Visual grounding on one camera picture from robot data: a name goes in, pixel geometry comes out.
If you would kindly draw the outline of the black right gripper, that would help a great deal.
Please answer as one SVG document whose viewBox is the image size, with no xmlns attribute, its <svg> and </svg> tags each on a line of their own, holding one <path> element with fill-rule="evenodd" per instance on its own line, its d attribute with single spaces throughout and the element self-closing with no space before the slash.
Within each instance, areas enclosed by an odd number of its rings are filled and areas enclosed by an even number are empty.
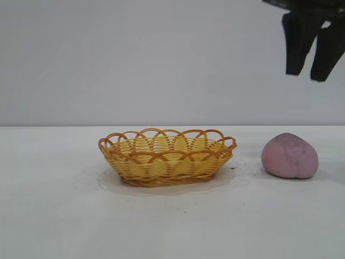
<svg viewBox="0 0 345 259">
<path fill-rule="evenodd" d="M 263 0 L 263 2 L 291 11 L 282 17 L 286 42 L 286 74 L 300 74 L 313 41 L 318 35 L 310 78 L 314 81 L 326 81 L 344 54 L 344 0 Z M 334 20 L 328 27 L 319 31 L 319 19 L 315 16 Z"/>
</svg>

